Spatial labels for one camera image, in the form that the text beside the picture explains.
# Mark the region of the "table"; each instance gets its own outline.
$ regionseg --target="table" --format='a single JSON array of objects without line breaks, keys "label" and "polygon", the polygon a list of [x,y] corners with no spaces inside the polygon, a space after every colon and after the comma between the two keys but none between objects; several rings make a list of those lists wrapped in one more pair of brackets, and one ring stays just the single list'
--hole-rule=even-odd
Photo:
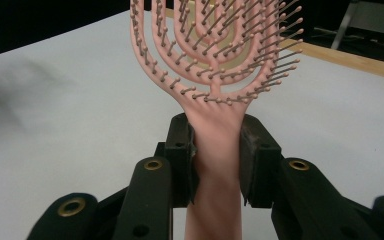
[{"label": "table", "polygon": [[[122,13],[0,55],[0,239],[25,238],[63,195],[102,200],[124,188],[136,162],[165,140],[182,110],[137,64],[128,22]],[[368,61],[327,53],[345,65]],[[313,162],[370,207],[384,195],[384,77],[301,60],[248,113],[284,156]],[[182,239],[185,211],[174,213],[174,239]],[[243,239],[276,239],[269,210],[243,209]]]}]

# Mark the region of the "brush bristle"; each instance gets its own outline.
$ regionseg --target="brush bristle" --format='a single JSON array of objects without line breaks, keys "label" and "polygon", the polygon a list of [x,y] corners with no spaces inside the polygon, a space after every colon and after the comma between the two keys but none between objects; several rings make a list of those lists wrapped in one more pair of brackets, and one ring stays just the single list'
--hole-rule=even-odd
[{"label": "brush bristle", "polygon": [[[299,62],[279,63],[300,51],[279,57],[279,53],[302,40],[280,48],[279,44],[303,30],[282,38],[280,34],[302,22],[299,18],[288,26],[279,27],[295,13],[287,9],[295,4],[278,0],[210,0],[174,1],[175,40],[169,39],[166,25],[165,1],[152,2],[152,33],[158,54],[179,77],[171,77],[157,65],[148,51],[144,36],[143,1],[131,0],[131,37],[136,56],[148,76],[162,89],[177,98],[186,96],[191,101],[249,103],[262,92],[281,84],[281,79],[296,69]],[[250,77],[252,80],[233,92],[222,92],[223,85],[234,84]],[[195,86],[186,87],[181,78],[210,86],[201,92]]]}]

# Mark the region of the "black object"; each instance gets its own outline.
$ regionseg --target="black object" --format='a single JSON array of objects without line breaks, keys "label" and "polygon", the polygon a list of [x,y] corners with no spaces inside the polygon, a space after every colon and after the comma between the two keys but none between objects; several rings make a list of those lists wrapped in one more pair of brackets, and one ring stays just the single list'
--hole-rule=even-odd
[{"label": "black object", "polygon": [[[185,114],[175,116],[166,142],[136,165],[128,188],[99,203],[82,193],[58,199],[28,239],[172,239],[172,208],[192,202],[199,184],[193,134]],[[273,208],[280,240],[384,240],[384,196],[372,209],[346,199],[315,165],[283,158],[270,133],[249,115],[240,148],[245,202]]]}]

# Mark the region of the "dark background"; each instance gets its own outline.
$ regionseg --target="dark background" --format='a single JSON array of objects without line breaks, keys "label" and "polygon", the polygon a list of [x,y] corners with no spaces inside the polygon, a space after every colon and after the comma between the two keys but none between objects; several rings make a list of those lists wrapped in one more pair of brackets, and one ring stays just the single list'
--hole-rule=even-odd
[{"label": "dark background", "polygon": [[[371,1],[384,3],[384,0]],[[168,6],[172,5],[172,1],[167,2]],[[350,0],[300,0],[299,4],[304,9],[304,40],[329,47],[334,35],[322,34],[323,37],[320,38],[320,33],[315,32],[314,28],[336,31],[349,2]],[[129,0],[0,0],[0,53],[110,17],[128,10],[129,5]],[[384,56],[373,58],[384,60]]]}]

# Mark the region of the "pink hairbrush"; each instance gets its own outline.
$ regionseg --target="pink hairbrush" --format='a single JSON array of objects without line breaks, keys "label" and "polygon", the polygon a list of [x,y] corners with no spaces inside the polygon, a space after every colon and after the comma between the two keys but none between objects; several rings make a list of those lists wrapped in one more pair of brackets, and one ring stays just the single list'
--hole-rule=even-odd
[{"label": "pink hairbrush", "polygon": [[[144,2],[131,0],[131,39],[136,57],[146,74],[183,108],[195,130],[198,149],[194,165],[200,185],[186,219],[187,240],[241,239],[239,185],[239,134],[250,102],[258,94],[281,84],[299,60],[278,64],[300,51],[279,57],[281,22],[291,3],[279,0],[174,1],[174,36],[169,39],[166,1],[152,1],[153,40],[160,58],[171,69],[162,69],[151,56],[144,35]],[[302,33],[299,30],[287,39]],[[169,71],[178,76],[172,77]],[[199,86],[186,86],[187,79]],[[243,80],[244,87],[222,91]]]}]

